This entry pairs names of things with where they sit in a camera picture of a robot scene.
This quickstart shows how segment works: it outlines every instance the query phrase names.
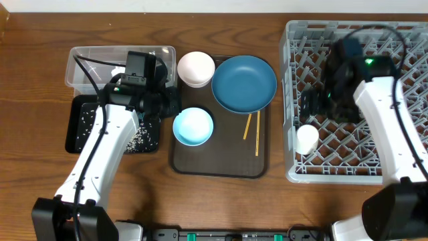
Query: wooden table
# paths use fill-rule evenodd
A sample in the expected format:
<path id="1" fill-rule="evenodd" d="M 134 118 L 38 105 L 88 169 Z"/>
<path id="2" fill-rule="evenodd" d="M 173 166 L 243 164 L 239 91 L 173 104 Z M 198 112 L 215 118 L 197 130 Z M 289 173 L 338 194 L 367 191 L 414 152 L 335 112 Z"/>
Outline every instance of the wooden table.
<path id="1" fill-rule="evenodd" d="M 274 67 L 279 84 L 279 40 L 293 19 L 428 21 L 428 15 L 12 13 L 0 45 L 0 240 L 35 239 L 34 202 L 53 197 L 78 158 L 64 149 L 73 99 L 64 76 L 72 47 L 171 45 L 177 59 L 196 50 L 256 55 Z M 381 188 L 290 183 L 281 88 L 271 114 L 270 167 L 256 180 L 175 173 L 167 159 L 173 120 L 165 120 L 157 153 L 123 157 L 110 217 L 185 229 L 287 230 L 353 216 Z"/>

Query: white bowl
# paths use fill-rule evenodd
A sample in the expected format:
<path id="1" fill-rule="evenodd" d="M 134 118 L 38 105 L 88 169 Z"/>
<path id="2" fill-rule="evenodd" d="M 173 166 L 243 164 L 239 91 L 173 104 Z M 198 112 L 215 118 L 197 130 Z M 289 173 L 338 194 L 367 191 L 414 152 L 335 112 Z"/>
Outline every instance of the white bowl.
<path id="1" fill-rule="evenodd" d="M 177 66 L 181 80 L 193 88 L 206 86 L 214 71 L 214 60 L 203 52 L 190 52 L 184 55 Z"/>

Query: green led light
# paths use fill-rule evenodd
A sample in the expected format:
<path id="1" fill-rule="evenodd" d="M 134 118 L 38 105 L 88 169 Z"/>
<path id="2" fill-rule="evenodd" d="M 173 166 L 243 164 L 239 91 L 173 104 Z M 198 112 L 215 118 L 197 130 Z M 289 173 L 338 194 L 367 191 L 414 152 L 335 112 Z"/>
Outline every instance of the green led light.
<path id="1" fill-rule="evenodd" d="M 365 60 L 366 64 L 368 64 L 368 65 L 372 64 L 373 61 L 374 61 L 373 59 L 366 59 Z"/>

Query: chopsticks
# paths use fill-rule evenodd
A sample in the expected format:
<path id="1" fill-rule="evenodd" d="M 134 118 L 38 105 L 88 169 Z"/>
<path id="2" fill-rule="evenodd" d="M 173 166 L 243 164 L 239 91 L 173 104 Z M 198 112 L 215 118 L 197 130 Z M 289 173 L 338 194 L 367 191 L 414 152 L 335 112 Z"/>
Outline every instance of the chopsticks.
<path id="1" fill-rule="evenodd" d="M 257 137 L 255 139 L 255 156 L 259 156 L 260 110 L 257 111 Z"/>
<path id="2" fill-rule="evenodd" d="M 243 133 L 243 139 L 244 140 L 247 138 L 248 127 L 249 127 L 249 122 L 250 121 L 251 121 L 251 113 L 248 115 L 247 126 L 245 128 L 245 132 Z"/>
<path id="3" fill-rule="evenodd" d="M 251 114 L 248 115 L 247 126 L 245 127 L 245 132 L 243 133 L 243 139 L 247 138 L 249 123 L 251 122 Z M 255 138 L 255 156 L 259 156 L 259 133 L 260 133 L 260 110 L 257 111 L 257 135 Z"/>

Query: gray plastic dish rack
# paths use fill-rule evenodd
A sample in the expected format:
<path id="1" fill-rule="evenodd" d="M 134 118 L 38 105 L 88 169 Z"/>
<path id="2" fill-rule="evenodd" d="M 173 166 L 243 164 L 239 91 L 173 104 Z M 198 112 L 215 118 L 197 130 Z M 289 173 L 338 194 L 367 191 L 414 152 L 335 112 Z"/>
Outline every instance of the gray plastic dish rack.
<path id="1" fill-rule="evenodd" d="M 428 147 L 428 23 L 367 21 L 290 21 L 280 42 L 284 95 L 284 157 L 286 177 L 294 183 L 381 184 L 382 170 L 365 120 L 338 124 L 323 116 L 300 117 L 300 93 L 319 87 L 321 69 L 330 44 L 354 29 L 387 24 L 405 37 L 407 57 L 402 71 L 407 108 L 421 140 Z M 394 33 L 373 27 L 355 33 L 366 55 L 392 57 L 398 65 L 403 45 Z M 295 152 L 296 130 L 314 125 L 318 148 L 306 156 Z"/>

